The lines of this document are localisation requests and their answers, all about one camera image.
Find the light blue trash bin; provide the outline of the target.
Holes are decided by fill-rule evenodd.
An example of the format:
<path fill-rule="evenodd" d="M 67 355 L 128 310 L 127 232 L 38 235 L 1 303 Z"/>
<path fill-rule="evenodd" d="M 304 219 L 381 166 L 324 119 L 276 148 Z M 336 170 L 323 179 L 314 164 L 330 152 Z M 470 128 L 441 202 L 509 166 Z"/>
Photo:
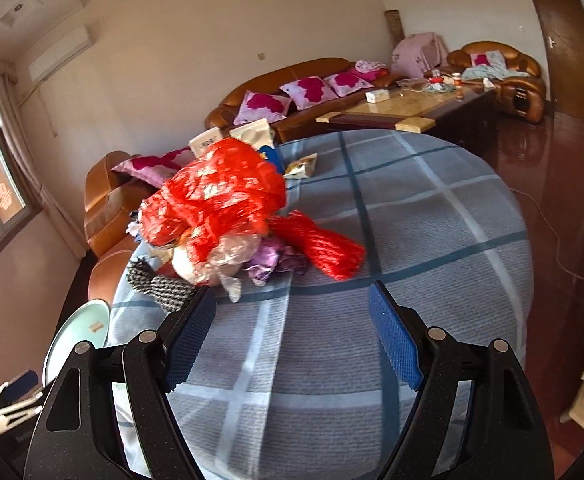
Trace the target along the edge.
<path fill-rule="evenodd" d="M 42 367 L 42 385 L 57 378 L 66 359 L 81 341 L 89 341 L 95 348 L 105 346 L 109 326 L 110 307 L 102 299 L 87 301 L 79 307 L 56 333 Z"/>

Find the black white foam net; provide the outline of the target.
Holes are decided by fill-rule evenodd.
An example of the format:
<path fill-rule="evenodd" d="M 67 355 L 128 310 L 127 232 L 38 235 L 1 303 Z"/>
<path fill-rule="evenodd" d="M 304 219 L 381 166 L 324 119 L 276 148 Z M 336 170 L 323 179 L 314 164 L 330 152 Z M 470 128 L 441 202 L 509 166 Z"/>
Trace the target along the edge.
<path fill-rule="evenodd" d="M 182 310 L 197 292 L 195 285 L 182 278 L 158 274 L 143 258 L 128 263 L 127 282 L 136 292 L 150 296 L 167 313 Z"/>

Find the red foam net sleeve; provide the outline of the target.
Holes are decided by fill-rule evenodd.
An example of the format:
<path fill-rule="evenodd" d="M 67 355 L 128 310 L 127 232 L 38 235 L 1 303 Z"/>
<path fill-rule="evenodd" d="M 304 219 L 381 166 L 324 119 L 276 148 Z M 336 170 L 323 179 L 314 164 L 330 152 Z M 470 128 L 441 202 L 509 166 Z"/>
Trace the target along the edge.
<path fill-rule="evenodd" d="M 365 247 L 343 234 L 324 229 L 299 210 L 287 216 L 271 216 L 269 232 L 299 250 L 309 262 L 333 278 L 354 278 L 365 262 Z"/>

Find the clear plastic bag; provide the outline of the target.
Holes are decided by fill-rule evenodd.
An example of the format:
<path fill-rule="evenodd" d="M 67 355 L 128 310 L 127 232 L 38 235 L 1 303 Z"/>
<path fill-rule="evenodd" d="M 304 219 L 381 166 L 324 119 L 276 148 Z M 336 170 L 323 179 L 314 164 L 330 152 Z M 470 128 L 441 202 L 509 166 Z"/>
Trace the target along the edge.
<path fill-rule="evenodd" d="M 173 249 L 171 265 L 179 278 L 192 285 L 221 286 L 235 304 L 242 293 L 241 281 L 235 274 L 255 256 L 260 242 L 258 234 L 223 235 L 207 259 L 200 263 L 195 263 L 187 253 L 187 245 L 181 244 Z"/>

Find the purple wrapper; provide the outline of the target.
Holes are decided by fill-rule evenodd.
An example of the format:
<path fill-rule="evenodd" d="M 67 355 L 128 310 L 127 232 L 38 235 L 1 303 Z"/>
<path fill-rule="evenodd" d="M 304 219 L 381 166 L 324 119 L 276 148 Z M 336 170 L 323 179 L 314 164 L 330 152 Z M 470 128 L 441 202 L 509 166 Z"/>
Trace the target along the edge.
<path fill-rule="evenodd" d="M 256 286 L 265 286 L 276 273 L 303 275 L 309 268 L 305 255 L 274 236 L 264 237 L 243 270 Z"/>

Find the red plastic bag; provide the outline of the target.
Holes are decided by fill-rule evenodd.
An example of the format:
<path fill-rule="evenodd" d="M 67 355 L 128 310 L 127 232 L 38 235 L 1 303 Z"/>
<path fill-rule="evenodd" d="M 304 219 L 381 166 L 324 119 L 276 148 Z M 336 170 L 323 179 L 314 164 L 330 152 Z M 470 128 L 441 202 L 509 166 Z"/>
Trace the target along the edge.
<path fill-rule="evenodd" d="M 139 209 L 140 233 L 153 246 L 185 244 L 202 263 L 227 234 L 267 233 L 286 204 L 285 181 L 249 144 L 222 139 L 181 168 Z"/>

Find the blue plaid tablecloth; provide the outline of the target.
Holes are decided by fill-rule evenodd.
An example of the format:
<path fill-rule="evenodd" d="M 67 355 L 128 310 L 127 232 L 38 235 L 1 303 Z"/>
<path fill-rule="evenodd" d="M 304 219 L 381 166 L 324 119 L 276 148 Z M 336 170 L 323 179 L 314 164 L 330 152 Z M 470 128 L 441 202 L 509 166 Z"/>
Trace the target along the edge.
<path fill-rule="evenodd" d="M 471 153 L 424 134 L 356 130 L 286 144 L 317 156 L 287 206 L 362 244 L 349 281 L 317 269 L 218 292 L 211 329 L 168 400 L 208 479 L 371 479 L 407 418 L 368 289 L 385 284 L 460 341 L 526 349 L 530 243 L 510 188 Z"/>

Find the pink pillow on chaise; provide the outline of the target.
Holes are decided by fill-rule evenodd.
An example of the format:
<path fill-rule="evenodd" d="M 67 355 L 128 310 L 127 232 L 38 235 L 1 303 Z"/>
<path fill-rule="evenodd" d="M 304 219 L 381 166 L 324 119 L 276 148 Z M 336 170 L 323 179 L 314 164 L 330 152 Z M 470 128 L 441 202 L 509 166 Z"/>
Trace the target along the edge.
<path fill-rule="evenodd" d="M 133 156 L 112 168 L 118 174 L 141 180 L 154 188 L 161 188 L 177 172 L 193 162 L 195 156 L 191 148 L 181 148 L 162 156 Z"/>

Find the white grey carton box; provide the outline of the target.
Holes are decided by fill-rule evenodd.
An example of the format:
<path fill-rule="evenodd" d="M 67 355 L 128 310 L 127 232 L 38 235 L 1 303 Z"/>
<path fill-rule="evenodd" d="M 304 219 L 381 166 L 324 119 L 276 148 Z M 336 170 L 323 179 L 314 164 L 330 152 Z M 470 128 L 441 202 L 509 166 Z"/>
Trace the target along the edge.
<path fill-rule="evenodd" d="M 201 157 L 207 148 L 223 139 L 223 134 L 218 127 L 213 127 L 200 133 L 189 142 L 189 148 L 196 158 Z"/>

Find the white blue milk carton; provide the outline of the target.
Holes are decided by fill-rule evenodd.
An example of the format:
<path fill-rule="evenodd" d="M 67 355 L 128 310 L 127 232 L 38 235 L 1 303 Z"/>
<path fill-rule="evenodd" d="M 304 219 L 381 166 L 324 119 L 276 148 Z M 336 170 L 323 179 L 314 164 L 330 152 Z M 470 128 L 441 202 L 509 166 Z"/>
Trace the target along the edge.
<path fill-rule="evenodd" d="M 284 174 L 283 162 L 275 145 L 275 135 L 265 118 L 235 127 L 229 135 L 249 144 L 262 159 L 275 166 L 279 174 Z"/>

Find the pink floral pillow right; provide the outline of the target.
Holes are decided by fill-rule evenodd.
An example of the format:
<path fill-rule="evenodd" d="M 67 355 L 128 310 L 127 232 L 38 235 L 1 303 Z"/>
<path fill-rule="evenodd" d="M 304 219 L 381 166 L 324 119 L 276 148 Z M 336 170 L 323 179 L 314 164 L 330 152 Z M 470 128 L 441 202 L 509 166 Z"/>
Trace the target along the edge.
<path fill-rule="evenodd" d="M 345 98 L 345 96 L 350 96 L 360 90 L 372 88 L 372 84 L 369 81 L 366 81 L 349 70 L 325 77 L 323 81 L 339 98 Z"/>

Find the pink floral pillow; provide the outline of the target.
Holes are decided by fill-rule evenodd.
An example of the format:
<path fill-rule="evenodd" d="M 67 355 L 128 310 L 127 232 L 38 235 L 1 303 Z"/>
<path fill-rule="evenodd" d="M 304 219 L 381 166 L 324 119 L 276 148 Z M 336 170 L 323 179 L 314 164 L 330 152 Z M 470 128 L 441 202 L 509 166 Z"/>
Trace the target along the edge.
<path fill-rule="evenodd" d="M 241 126 L 249 122 L 266 119 L 269 124 L 286 118 L 292 100 L 287 96 L 246 91 L 233 125 Z"/>
<path fill-rule="evenodd" d="M 310 110 L 319 104 L 339 99 L 337 94 L 318 76 L 304 77 L 280 87 L 297 110 Z"/>
<path fill-rule="evenodd" d="M 372 88 L 372 84 L 369 81 L 366 81 L 349 70 L 325 77 L 323 81 L 339 98 L 345 98 L 345 96 L 350 96 L 360 90 Z"/>

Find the pink floral pillow middle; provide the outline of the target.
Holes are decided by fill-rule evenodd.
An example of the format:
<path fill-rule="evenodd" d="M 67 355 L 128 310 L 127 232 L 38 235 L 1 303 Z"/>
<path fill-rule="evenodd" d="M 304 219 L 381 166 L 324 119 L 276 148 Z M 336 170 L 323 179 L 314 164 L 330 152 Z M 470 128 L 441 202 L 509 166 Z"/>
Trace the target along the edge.
<path fill-rule="evenodd" d="M 304 77 L 280 87 L 297 110 L 310 110 L 319 104 L 339 99 L 337 94 L 318 76 Z"/>

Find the brown wooden door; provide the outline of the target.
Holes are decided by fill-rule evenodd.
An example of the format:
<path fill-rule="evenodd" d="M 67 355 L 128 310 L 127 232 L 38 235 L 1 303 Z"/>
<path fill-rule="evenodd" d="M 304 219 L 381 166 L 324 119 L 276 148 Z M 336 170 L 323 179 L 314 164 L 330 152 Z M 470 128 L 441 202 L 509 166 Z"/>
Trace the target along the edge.
<path fill-rule="evenodd" d="M 554 109 L 584 122 L 584 6 L 532 0 L 544 38 Z"/>

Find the white air conditioner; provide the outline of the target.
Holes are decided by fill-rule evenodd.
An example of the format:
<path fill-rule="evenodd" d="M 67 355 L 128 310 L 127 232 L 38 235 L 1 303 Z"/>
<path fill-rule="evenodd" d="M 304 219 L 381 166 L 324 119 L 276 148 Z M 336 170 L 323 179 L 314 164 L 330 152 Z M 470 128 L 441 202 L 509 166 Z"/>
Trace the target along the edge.
<path fill-rule="evenodd" d="M 77 55 L 93 44 L 89 30 L 81 25 L 41 53 L 29 65 L 30 79 L 34 84 L 44 81 Z"/>

